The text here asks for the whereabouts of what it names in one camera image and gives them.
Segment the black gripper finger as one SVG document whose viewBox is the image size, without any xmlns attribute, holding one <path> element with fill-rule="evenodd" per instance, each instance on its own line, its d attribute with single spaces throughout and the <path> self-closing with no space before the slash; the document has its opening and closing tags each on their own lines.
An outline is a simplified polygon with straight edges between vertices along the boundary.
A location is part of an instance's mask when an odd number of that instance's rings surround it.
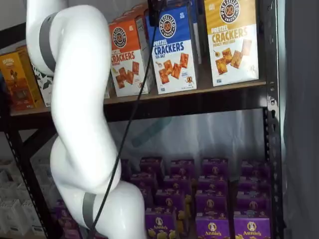
<svg viewBox="0 0 319 239">
<path fill-rule="evenodd" d="M 166 6 L 166 0 L 148 0 L 150 25 L 159 25 L 160 12 Z"/>
</svg>

